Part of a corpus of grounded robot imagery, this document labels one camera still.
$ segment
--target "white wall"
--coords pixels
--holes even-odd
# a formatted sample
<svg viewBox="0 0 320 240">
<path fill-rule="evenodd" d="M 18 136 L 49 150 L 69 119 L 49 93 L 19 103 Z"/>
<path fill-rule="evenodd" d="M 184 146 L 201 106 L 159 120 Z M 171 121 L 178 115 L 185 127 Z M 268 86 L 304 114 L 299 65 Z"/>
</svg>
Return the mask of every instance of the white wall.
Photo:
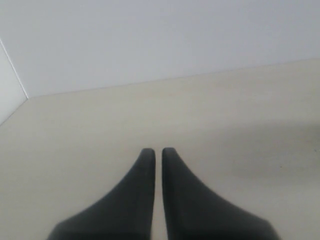
<svg viewBox="0 0 320 240">
<path fill-rule="evenodd" d="M 320 57 L 319 0 L 2 0 L 29 96 Z"/>
<path fill-rule="evenodd" d="M 27 99 L 0 40 L 0 125 Z"/>
</svg>

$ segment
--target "beige floor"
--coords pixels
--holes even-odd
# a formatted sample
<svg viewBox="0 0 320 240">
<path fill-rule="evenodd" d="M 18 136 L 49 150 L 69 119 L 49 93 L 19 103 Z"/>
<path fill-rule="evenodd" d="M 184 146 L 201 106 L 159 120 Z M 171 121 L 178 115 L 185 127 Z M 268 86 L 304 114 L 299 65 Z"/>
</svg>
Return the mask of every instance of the beige floor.
<svg viewBox="0 0 320 240">
<path fill-rule="evenodd" d="M 320 239 L 320 60 L 59 94 L 0 127 L 0 239 L 43 240 L 157 152 L 152 235 L 166 239 L 161 149 L 286 240 Z"/>
</svg>

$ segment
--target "floor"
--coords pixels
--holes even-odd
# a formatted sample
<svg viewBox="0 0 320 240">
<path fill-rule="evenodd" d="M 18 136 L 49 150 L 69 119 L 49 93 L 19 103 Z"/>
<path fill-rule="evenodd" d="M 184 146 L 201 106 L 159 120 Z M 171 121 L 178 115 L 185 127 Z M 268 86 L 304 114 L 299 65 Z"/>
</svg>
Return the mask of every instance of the floor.
<svg viewBox="0 0 320 240">
<path fill-rule="evenodd" d="M 286 240 L 320 239 L 320 59 L 32 98 L 0 126 L 0 239 L 43 240 L 161 150 Z"/>
</svg>

